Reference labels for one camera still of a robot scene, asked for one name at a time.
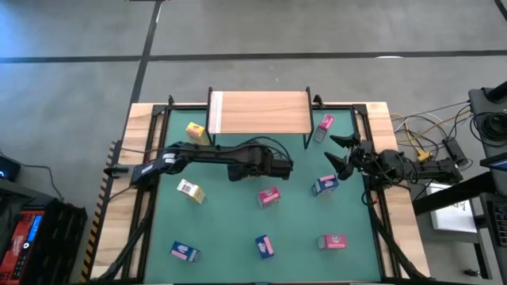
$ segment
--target concrete floor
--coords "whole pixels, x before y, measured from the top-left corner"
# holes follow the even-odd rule
[[[153,8],[153,2],[121,0],[3,1],[0,57],[141,55]],[[493,0],[173,0],[162,4],[151,54],[506,47],[507,21]],[[67,201],[91,213],[109,142],[121,137],[138,67],[137,62],[0,64],[0,120],[8,122],[0,124],[0,149],[23,162],[51,166]],[[503,82],[506,70],[507,57],[501,56],[149,63],[139,101],[165,102],[169,94],[179,102],[205,101],[208,86],[310,86],[326,101],[387,101],[392,112],[411,114],[465,101],[469,89]],[[447,118],[457,110],[435,115]],[[416,130],[425,127],[414,123]],[[466,126],[458,140],[469,158],[484,157]],[[463,175],[484,171],[474,165]],[[20,182],[53,193],[43,170],[24,169]],[[496,269],[493,281],[462,275],[465,268],[477,268],[473,246],[435,233],[424,217],[418,221],[433,277],[501,283]],[[74,277],[81,267],[78,261]]]

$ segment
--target red and black device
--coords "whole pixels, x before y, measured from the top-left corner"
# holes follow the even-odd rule
[[[21,211],[10,241],[10,247],[0,264],[0,284],[19,284],[28,263],[44,211]]]
[[[57,199],[22,207],[0,256],[0,285],[68,283],[86,223],[86,211]]]

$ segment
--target blue box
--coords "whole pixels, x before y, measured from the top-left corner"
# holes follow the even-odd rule
[[[262,259],[270,258],[275,255],[273,247],[271,246],[271,241],[269,241],[267,235],[256,238],[255,243],[257,244],[257,249],[259,249]]]
[[[200,250],[194,249],[192,246],[184,245],[179,241],[173,243],[171,254],[186,260],[188,262],[196,262],[200,256]]]
[[[331,193],[336,187],[338,187],[338,179],[336,175],[328,175],[326,177],[318,178],[315,184],[311,187],[311,191],[314,193],[314,196],[320,196]]]

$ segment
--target cardboard box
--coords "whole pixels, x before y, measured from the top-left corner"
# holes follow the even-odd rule
[[[198,203],[203,203],[204,197],[206,197],[203,189],[185,179],[181,179],[180,184],[177,186],[177,190],[183,192]]]
[[[311,187],[311,191],[314,193],[314,196],[320,196],[331,193],[336,187],[338,187],[338,178],[336,175],[328,175],[317,179]]]
[[[189,123],[185,131],[187,132],[187,135],[189,135],[189,139],[192,143],[196,143],[201,146],[209,146],[209,139],[206,136],[204,127],[201,127],[196,123]]]
[[[328,114],[324,115],[324,119],[320,121],[318,124],[317,130],[314,133],[314,141],[317,143],[322,143],[324,138],[326,137],[327,131],[331,128],[331,125],[334,122],[334,117]]]
[[[281,197],[282,194],[277,187],[261,191],[258,197],[259,205],[261,205],[263,209],[267,208],[275,203],[278,203]]]
[[[344,234],[324,234],[317,243],[318,249],[346,249],[347,237]]]
[[[175,241],[171,249],[171,254],[188,262],[196,262],[200,256],[200,250]]]
[[[271,241],[269,241],[267,235],[256,238],[255,243],[257,244],[257,249],[259,249],[262,259],[270,258],[275,255],[273,247],[271,246]]]

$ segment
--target pink box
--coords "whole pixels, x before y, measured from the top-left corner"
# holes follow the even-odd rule
[[[347,237],[344,234],[324,234],[319,237],[318,249],[346,249]]]
[[[322,143],[322,141],[326,137],[327,131],[331,128],[331,125],[333,124],[333,122],[334,122],[334,117],[329,114],[325,114],[324,119],[322,119],[322,121],[320,121],[320,123],[318,124],[317,130],[315,130],[314,141],[316,141],[318,143]]]
[[[282,194],[280,193],[280,190],[278,190],[277,187],[261,191],[258,197],[259,205],[261,205],[262,208],[267,208],[277,203],[281,197]]]

